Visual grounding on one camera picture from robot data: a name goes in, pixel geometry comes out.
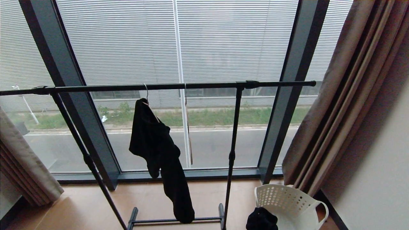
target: floor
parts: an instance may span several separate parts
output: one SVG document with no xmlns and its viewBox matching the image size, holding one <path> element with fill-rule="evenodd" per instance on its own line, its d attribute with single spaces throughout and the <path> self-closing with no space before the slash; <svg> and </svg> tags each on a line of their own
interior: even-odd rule
<svg viewBox="0 0 409 230">
<path fill-rule="evenodd" d="M 281 180 L 272 183 L 282 184 Z M 245 229 L 248 215 L 254 210 L 254 188 L 259 180 L 235 180 L 231 184 L 227 229 Z M 46 207 L 24 209 L 8 230 L 114 230 L 121 229 L 97 185 L 65 185 L 65 192 Z M 189 182 L 196 217 L 218 216 L 218 204 L 224 203 L 226 181 Z M 138 220 L 173 219 L 172 203 L 165 196 L 161 183 L 120 184 L 111 196 L 125 223 L 132 209 L 139 209 Z M 219 223 L 188 225 L 144 225 L 134 229 L 219 230 Z M 321 230 L 338 230 L 331 218 Z"/>
</svg>

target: asphalt road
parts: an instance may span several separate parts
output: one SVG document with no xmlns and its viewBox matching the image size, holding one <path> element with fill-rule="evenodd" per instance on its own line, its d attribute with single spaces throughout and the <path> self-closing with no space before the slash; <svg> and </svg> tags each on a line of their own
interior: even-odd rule
<svg viewBox="0 0 409 230">
<path fill-rule="evenodd" d="M 281 165 L 296 131 L 295 128 L 288 130 L 277 165 Z M 190 135 L 192 168 L 228 167 L 231 130 L 191 131 Z M 234 166 L 256 166 L 264 136 L 264 129 L 239 130 Z M 51 172 L 89 171 L 71 134 L 27 134 L 24 137 Z M 145 160 L 128 150 L 130 133 L 108 133 L 108 137 L 123 171 L 146 169 Z M 183 132 L 171 132 L 171 137 L 181 151 L 180 162 L 186 167 Z"/>
</svg>

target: black baseboard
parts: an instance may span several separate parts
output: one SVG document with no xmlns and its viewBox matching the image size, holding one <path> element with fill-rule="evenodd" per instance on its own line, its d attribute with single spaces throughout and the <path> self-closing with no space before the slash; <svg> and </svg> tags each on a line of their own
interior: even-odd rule
<svg viewBox="0 0 409 230">
<path fill-rule="evenodd" d="M 334 206 L 332 206 L 331 202 L 325 196 L 325 194 L 319 190 L 317 194 L 314 196 L 314 199 L 324 202 L 328 206 L 329 215 L 339 228 L 339 230 L 348 230 L 345 223 L 342 221 L 341 217 L 338 215 L 337 211 L 335 210 Z"/>
<path fill-rule="evenodd" d="M 20 197 L 20 199 L 11 207 L 11 209 L 3 216 L 3 218 L 1 218 L 0 230 L 5 230 L 16 218 L 17 214 L 28 205 L 29 204 L 27 200 L 24 197 Z"/>
</svg>

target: green vegetation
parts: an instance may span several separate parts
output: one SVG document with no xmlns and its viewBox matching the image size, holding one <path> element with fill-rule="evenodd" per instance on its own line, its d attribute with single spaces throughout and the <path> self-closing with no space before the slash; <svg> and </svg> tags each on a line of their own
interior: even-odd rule
<svg viewBox="0 0 409 230">
<path fill-rule="evenodd" d="M 309 110 L 309 106 L 298 106 L 295 109 L 291 123 L 301 123 Z M 100 118 L 106 116 L 104 124 L 114 127 L 130 128 L 132 126 L 133 113 L 128 103 L 121 103 L 118 109 L 110 110 L 107 107 L 99 107 Z M 154 113 L 168 126 L 183 126 L 182 112 L 180 110 L 154 110 Z M 268 124 L 271 108 L 251 108 L 243 106 L 240 110 L 239 124 Z M 38 114 L 36 115 L 39 125 L 36 125 L 28 113 L 9 114 L 14 122 L 25 122 L 28 129 L 66 129 L 67 126 L 61 114 Z M 213 126 L 232 125 L 234 119 L 234 108 L 211 108 L 211 109 L 189 109 L 190 126 Z"/>
</svg>

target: clothes rack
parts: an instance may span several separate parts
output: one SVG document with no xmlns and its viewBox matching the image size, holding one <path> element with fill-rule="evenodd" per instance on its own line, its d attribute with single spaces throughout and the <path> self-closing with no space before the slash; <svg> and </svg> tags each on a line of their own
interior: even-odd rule
<svg viewBox="0 0 409 230">
<path fill-rule="evenodd" d="M 122 228 L 124 230 L 131 230 L 137 224 L 142 223 L 165 223 L 165 222 L 177 222 L 176 219 L 157 219 L 157 220 L 136 220 L 138 214 L 138 208 L 133 208 L 131 217 L 128 222 L 128 226 L 125 225 L 123 219 L 119 215 L 118 209 L 116 208 L 108 189 L 104 185 L 101 176 L 98 174 L 97 168 L 94 164 L 89 153 L 86 151 L 84 144 L 82 143 L 81 137 L 76 131 L 75 124 L 72 122 L 67 109 L 61 100 L 60 93 L 63 92 L 95 92 L 95 91 L 121 91 L 121 90 L 170 90 L 170 89 L 198 89 L 198 88 L 236 88 L 236 104 L 234 110 L 234 122 L 233 122 L 233 135 L 231 140 L 231 150 L 229 153 L 229 170 L 227 175 L 227 190 L 225 205 L 219 204 L 219 216 L 217 217 L 201 217 L 195 218 L 192 223 L 197 223 L 201 221 L 217 221 L 220 222 L 220 227 L 222 230 L 226 229 L 227 221 L 227 211 L 229 208 L 229 197 L 230 197 L 230 187 L 231 187 L 231 177 L 233 174 L 234 160 L 236 158 L 235 147 L 236 147 L 236 137 L 237 137 L 237 127 L 238 118 L 240 113 L 240 102 L 242 97 L 242 92 L 244 89 L 252 89 L 257 87 L 286 87 L 286 86 L 315 86 L 315 81 L 292 81 L 292 82 L 258 82 L 258 81 L 243 81 L 234 83 L 178 83 L 178 84 L 152 84 L 152 85 L 125 85 L 125 86 L 57 86 L 57 87 L 47 87 L 39 86 L 33 89 L 27 90 L 6 90 L 1 91 L 0 96 L 4 95 L 24 95 L 24 94 L 37 94 L 37 95 L 51 95 L 54 102 L 58 106 L 61 114 L 67 123 L 69 130 L 71 131 L 75 142 L 77 143 L 81 153 L 83 154 L 84 162 L 87 164 L 91 170 L 93 176 L 95 177 L 98 185 L 100 186 L 105 198 L 107 199 L 109 205 L 111 206 L 115 216 L 118 218 Z"/>
</svg>

